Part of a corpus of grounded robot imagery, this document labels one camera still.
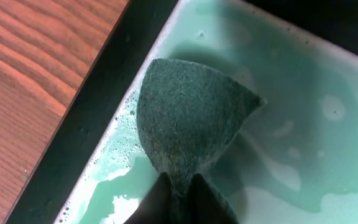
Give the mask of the black rectangular water tray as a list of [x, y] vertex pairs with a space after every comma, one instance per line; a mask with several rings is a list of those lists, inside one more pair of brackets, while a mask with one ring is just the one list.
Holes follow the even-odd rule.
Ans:
[[135, 108], [155, 58], [207, 64], [260, 95], [207, 178], [241, 223], [358, 223], [358, 22], [343, 2], [131, 1], [8, 223], [123, 223], [157, 173]]

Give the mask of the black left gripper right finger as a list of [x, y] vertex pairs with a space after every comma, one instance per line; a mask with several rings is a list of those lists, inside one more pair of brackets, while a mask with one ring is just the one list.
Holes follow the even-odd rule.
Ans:
[[193, 176], [187, 196], [191, 224], [238, 224], [227, 202], [201, 174]]

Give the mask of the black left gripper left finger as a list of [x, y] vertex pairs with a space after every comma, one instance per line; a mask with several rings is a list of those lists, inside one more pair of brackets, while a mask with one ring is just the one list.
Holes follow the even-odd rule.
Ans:
[[136, 211], [124, 224], [166, 224], [172, 197], [171, 182], [166, 173], [161, 173], [139, 204]]

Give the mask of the green scouring sponge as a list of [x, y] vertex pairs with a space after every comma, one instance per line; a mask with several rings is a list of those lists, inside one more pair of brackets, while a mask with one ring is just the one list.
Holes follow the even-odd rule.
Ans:
[[137, 130], [151, 164], [170, 179], [171, 222], [190, 222], [187, 194], [193, 176], [204, 177], [262, 103], [259, 95], [209, 66], [151, 61], [137, 102]]

